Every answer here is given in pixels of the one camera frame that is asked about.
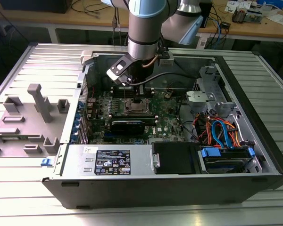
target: computer case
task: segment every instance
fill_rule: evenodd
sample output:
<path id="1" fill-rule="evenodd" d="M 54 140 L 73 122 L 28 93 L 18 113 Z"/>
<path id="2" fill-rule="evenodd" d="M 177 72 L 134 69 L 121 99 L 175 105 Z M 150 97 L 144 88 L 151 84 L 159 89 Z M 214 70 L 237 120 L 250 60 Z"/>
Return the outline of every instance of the computer case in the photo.
<path id="1" fill-rule="evenodd" d="M 66 13 L 72 0 L 0 0 L 4 10 Z"/>

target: blue latch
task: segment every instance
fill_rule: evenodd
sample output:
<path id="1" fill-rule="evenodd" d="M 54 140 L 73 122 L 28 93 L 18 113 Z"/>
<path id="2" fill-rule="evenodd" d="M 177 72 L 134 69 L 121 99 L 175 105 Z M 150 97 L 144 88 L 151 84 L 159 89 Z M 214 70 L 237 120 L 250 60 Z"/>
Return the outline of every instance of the blue latch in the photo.
<path id="1" fill-rule="evenodd" d="M 74 125 L 78 126 L 78 125 L 80 125 L 80 122 L 78 120 L 74 120 Z"/>
<path id="2" fill-rule="evenodd" d="M 205 157 L 220 157 L 221 153 L 216 147 L 205 147 L 201 150 L 201 155 Z"/>
<path id="3" fill-rule="evenodd" d="M 70 139 L 77 140 L 77 135 L 74 135 L 74 134 L 70 135 Z"/>
<path id="4" fill-rule="evenodd" d="M 79 130 L 77 127 L 72 127 L 71 132 L 76 133 Z"/>
<path id="5" fill-rule="evenodd" d="M 252 147 L 249 147 L 249 153 L 250 153 L 251 157 L 255 156 L 255 152 L 254 152 L 254 149 Z"/>
<path id="6" fill-rule="evenodd" d="M 41 163 L 41 166 L 52 166 L 51 164 L 51 159 L 43 159 L 42 160 L 42 163 Z"/>
<path id="7" fill-rule="evenodd" d="M 81 118 L 81 115 L 79 113 L 76 113 L 75 114 L 75 119 L 80 119 Z"/>
<path id="8" fill-rule="evenodd" d="M 78 102 L 77 108 L 82 109 L 84 108 L 85 104 L 82 101 Z"/>

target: power connector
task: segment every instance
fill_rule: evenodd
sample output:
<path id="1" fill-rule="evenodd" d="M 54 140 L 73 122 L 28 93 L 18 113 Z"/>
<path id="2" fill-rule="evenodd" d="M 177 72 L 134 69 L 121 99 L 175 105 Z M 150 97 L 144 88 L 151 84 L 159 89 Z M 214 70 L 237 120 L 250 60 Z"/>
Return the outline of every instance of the power connector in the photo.
<path id="1" fill-rule="evenodd" d="M 227 23 L 227 22 L 221 22 L 221 24 L 220 24 L 220 28 L 221 28 L 221 29 L 224 28 L 224 29 L 226 29 L 226 30 L 229 30 L 229 29 L 230 29 L 230 26 L 231 26 L 231 24 L 230 24 L 230 23 Z"/>

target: white sticker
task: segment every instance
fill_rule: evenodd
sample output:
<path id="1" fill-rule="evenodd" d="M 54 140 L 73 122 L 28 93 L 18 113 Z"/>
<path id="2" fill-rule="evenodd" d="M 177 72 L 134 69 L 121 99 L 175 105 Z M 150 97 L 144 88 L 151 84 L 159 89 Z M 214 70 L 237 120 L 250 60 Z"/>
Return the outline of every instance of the white sticker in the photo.
<path id="1" fill-rule="evenodd" d="M 83 153 L 95 153 L 98 147 L 84 147 Z"/>

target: blue drive bracket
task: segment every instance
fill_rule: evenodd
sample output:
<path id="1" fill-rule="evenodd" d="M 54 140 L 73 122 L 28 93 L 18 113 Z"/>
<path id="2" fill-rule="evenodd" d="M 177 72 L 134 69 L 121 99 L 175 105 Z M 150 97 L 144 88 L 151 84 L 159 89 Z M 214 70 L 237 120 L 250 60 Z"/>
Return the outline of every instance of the blue drive bracket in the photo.
<path id="1" fill-rule="evenodd" d="M 43 159 L 41 162 L 41 166 L 52 166 L 51 159 Z"/>
<path id="2" fill-rule="evenodd" d="M 255 152 L 254 152 L 254 149 L 252 147 L 249 147 L 249 153 L 250 153 L 251 157 L 255 157 Z"/>
<path id="3" fill-rule="evenodd" d="M 216 147 L 204 147 L 201 150 L 201 155 L 203 158 L 205 157 L 220 157 L 221 153 Z"/>

